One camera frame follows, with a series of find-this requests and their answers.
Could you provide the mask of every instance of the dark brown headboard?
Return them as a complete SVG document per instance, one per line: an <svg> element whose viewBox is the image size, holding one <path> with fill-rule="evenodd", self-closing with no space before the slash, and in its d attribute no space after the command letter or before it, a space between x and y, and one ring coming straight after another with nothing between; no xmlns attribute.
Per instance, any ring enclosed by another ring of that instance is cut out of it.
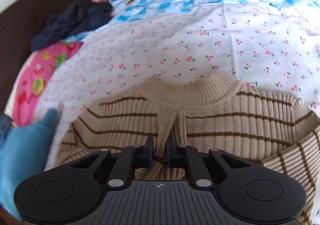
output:
<svg viewBox="0 0 320 225"><path fill-rule="evenodd" d="M50 13L63 12L74 1L18 0L0 14L0 113L20 68L31 54L33 35L45 27Z"/></svg>

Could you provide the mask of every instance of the sweater neckline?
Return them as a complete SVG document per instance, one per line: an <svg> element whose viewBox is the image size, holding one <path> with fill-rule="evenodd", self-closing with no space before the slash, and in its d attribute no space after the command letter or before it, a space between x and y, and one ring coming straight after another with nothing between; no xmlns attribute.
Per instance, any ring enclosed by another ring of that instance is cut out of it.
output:
<svg viewBox="0 0 320 225"><path fill-rule="evenodd" d="M138 86L143 96L174 108L210 108L231 99L240 90L242 83L220 71L188 85L170 84L157 75Z"/></svg>

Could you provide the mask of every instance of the gray ribbed plate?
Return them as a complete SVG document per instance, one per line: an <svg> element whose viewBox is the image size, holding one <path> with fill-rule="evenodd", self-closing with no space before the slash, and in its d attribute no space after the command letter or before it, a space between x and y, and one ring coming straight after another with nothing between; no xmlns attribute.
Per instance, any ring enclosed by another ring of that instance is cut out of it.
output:
<svg viewBox="0 0 320 225"><path fill-rule="evenodd" d="M228 214L212 193L192 189L187 181L133 181L109 192L101 205L70 225L250 225ZM296 220L285 225L299 225Z"/></svg>

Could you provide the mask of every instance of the beige striped sweater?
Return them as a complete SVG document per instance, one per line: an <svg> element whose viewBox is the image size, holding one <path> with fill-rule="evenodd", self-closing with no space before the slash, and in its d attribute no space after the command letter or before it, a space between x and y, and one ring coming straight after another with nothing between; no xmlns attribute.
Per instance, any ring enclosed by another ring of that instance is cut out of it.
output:
<svg viewBox="0 0 320 225"><path fill-rule="evenodd" d="M310 223L320 163L320 119L301 99L252 89L215 71L186 86L158 76L114 97L92 104L63 138L56 158L61 165L99 148L113 152L155 138L156 162L137 179L181 179L182 169L165 166L165 142L200 152L219 148L297 179L307 192L300 222Z"/></svg>

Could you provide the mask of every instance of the silver screw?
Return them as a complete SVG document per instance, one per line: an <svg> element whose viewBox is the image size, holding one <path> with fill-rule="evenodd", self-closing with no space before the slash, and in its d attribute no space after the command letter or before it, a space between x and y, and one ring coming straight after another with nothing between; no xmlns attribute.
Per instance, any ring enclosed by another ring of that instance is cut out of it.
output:
<svg viewBox="0 0 320 225"><path fill-rule="evenodd" d="M124 181L120 180L120 179L113 179L109 181L109 185L112 187L119 187L119 186L123 186Z"/></svg>
<svg viewBox="0 0 320 225"><path fill-rule="evenodd" d="M198 181L196 181L197 186L200 187L208 187L211 185L211 182L207 179L200 179Z"/></svg>

